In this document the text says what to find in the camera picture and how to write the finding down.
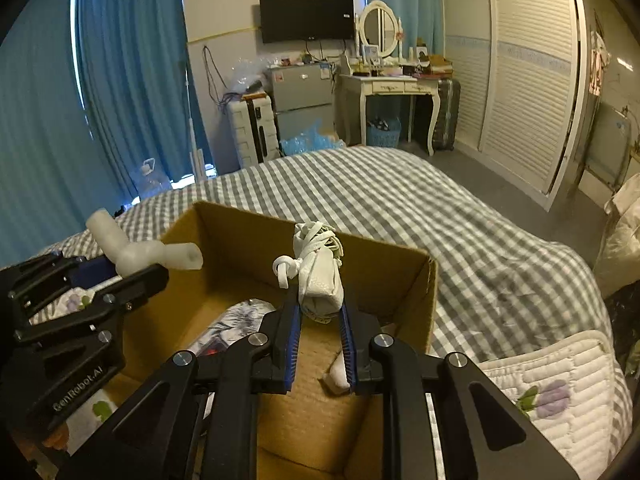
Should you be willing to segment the grey checked bed cover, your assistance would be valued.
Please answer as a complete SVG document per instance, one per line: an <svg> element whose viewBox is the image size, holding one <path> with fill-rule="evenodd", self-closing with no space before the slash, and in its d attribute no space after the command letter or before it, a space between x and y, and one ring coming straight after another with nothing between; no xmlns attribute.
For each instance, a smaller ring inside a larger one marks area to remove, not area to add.
<svg viewBox="0 0 640 480"><path fill-rule="evenodd" d="M306 153L132 206L130 240L163 235L199 200L419 248L438 263L431 347L477 361L518 356L585 330L612 330L590 267L519 228L442 171L389 148Z"/></svg>

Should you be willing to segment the dark suitcase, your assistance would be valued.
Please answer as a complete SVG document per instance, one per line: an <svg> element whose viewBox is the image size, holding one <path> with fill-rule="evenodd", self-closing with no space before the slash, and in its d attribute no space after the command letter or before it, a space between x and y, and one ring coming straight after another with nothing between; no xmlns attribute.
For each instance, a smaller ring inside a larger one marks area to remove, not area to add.
<svg viewBox="0 0 640 480"><path fill-rule="evenodd" d="M460 93L461 86L457 79L447 78L438 82L440 105L432 142L435 151L452 151L454 149Z"/></svg>

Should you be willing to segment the blue laundry basket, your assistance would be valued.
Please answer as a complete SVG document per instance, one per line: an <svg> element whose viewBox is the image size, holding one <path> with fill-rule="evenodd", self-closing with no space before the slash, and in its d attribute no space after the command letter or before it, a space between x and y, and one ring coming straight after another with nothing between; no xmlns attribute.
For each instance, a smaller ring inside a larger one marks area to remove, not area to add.
<svg viewBox="0 0 640 480"><path fill-rule="evenodd" d="M398 118L369 120L367 124L367 144L377 148L397 148L401 133Z"/></svg>

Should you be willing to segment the clear plastic bag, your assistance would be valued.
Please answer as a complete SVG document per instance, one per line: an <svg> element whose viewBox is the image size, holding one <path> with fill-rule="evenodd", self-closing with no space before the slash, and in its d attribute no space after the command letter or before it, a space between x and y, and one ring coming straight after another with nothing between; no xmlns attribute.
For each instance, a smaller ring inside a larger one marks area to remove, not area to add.
<svg viewBox="0 0 640 480"><path fill-rule="evenodd" d="M240 58L231 69L228 90L237 94L264 90L268 84L268 66L269 63L264 58Z"/></svg>

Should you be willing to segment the clear water jug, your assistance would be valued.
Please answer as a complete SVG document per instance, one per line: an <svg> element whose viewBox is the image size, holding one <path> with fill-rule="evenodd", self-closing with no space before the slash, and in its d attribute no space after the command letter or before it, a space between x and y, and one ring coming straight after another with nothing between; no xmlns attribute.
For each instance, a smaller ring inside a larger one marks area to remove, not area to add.
<svg viewBox="0 0 640 480"><path fill-rule="evenodd" d="M140 200L147 200L160 193L172 190L168 175L154 158L145 159L134 173L134 184Z"/></svg>

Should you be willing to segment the left teal curtain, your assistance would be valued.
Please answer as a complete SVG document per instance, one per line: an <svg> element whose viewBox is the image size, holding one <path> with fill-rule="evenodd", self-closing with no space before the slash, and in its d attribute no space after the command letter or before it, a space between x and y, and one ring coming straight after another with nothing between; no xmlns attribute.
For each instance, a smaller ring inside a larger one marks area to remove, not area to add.
<svg viewBox="0 0 640 480"><path fill-rule="evenodd" d="M1 0L1 261L210 164L183 0Z"/></svg>

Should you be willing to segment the black wall television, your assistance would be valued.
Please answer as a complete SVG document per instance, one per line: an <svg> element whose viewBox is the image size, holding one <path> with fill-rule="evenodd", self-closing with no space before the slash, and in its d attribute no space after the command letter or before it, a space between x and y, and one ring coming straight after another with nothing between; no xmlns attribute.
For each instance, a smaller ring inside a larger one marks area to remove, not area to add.
<svg viewBox="0 0 640 480"><path fill-rule="evenodd" d="M354 0L259 0L262 42L353 40Z"/></svg>

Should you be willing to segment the oval vanity mirror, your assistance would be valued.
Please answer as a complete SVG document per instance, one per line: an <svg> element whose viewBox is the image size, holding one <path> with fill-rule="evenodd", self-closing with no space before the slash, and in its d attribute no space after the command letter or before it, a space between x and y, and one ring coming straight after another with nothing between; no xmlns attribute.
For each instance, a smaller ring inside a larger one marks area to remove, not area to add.
<svg viewBox="0 0 640 480"><path fill-rule="evenodd" d="M372 0L362 10L356 31L364 55L378 49L380 58L388 58L399 46L401 37L399 18L382 0Z"/></svg>

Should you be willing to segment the white sliding wardrobe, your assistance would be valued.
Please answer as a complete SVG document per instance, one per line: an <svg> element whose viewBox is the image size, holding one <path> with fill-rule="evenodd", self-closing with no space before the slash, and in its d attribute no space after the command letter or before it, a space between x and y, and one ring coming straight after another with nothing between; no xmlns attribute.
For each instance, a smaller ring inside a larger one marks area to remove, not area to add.
<svg viewBox="0 0 640 480"><path fill-rule="evenodd" d="M442 27L457 149L550 209L586 98L584 0L442 0Z"/></svg>

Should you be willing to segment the floral tissue box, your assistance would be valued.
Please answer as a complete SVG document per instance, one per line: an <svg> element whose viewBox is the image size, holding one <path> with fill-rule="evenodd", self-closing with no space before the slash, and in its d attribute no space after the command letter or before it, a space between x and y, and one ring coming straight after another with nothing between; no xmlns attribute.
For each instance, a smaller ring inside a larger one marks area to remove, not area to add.
<svg viewBox="0 0 640 480"><path fill-rule="evenodd" d="M224 352L235 342L258 332L264 316L274 310L272 304L259 299L234 304L206 327L189 350L196 356Z"/></svg>

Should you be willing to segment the white bone-shaped plush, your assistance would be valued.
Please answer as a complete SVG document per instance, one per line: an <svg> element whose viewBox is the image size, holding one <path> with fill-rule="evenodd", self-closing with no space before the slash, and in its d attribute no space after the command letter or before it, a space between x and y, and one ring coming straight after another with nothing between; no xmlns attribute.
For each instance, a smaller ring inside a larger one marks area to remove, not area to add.
<svg viewBox="0 0 640 480"><path fill-rule="evenodd" d="M160 264L169 270L198 271L204 263L201 249L194 243L132 242L105 209L95 211L88 218L86 227L122 278L152 264Z"/></svg>

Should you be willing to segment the white sock bundle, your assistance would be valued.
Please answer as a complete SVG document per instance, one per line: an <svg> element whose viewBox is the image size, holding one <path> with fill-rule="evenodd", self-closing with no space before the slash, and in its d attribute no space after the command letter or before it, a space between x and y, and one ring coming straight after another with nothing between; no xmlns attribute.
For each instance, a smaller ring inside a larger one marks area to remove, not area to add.
<svg viewBox="0 0 640 480"><path fill-rule="evenodd" d="M296 278L300 310L316 323L329 324L344 302L340 273L343 244L322 222L296 223L293 252L293 257L283 255L273 260L272 272L279 287L288 289Z"/></svg>

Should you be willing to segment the cream plush toy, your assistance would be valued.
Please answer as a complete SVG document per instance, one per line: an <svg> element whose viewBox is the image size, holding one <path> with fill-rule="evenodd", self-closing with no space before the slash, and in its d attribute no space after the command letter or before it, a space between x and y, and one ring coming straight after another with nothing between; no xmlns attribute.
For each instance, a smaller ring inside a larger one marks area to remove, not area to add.
<svg viewBox="0 0 640 480"><path fill-rule="evenodd" d="M342 396L349 393L350 383L347 378L343 352L340 352L335 357L331 366L323 374L321 382L329 390L329 393L334 396Z"/></svg>

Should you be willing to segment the white suitcase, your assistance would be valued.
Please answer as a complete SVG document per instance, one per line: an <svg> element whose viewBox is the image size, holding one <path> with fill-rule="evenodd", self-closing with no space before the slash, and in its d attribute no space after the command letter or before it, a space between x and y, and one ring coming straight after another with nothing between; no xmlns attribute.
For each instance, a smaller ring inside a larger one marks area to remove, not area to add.
<svg viewBox="0 0 640 480"><path fill-rule="evenodd" d="M265 93L231 101L227 113L241 169L280 157L280 142L270 97Z"/></svg>

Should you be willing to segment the blue plastic bag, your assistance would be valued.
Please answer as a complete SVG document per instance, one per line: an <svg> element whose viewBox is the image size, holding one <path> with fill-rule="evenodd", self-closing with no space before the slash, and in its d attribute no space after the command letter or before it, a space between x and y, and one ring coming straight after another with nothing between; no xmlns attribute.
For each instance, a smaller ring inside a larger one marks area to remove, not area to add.
<svg viewBox="0 0 640 480"><path fill-rule="evenodd" d="M283 156L293 156L322 150L335 150L346 148L347 144L335 132L323 133L320 131L321 122L314 122L291 139L280 142L280 151Z"/></svg>

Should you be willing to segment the small grey refrigerator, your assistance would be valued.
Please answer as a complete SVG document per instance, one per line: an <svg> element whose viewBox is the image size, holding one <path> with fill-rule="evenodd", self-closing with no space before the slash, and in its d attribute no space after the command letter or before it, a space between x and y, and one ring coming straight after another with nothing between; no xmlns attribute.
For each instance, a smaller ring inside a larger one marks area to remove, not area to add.
<svg viewBox="0 0 640 480"><path fill-rule="evenodd" d="M268 77L281 141L311 127L323 134L335 132L330 64L274 66L268 70Z"/></svg>

